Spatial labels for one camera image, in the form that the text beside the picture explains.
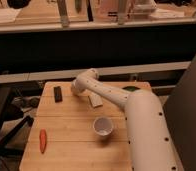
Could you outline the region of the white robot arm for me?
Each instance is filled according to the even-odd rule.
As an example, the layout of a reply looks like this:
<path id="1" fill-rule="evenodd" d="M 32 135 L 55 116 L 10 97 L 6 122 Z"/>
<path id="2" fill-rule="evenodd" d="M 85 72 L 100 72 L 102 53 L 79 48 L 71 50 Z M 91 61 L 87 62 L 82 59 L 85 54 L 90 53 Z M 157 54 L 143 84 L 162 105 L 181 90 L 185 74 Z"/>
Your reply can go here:
<path id="1" fill-rule="evenodd" d="M 96 69 L 85 70 L 73 80 L 71 91 L 80 94 L 90 90 L 124 112 L 133 171 L 178 171 L 159 98 L 150 90 L 131 92 L 102 83 L 98 78 Z"/>

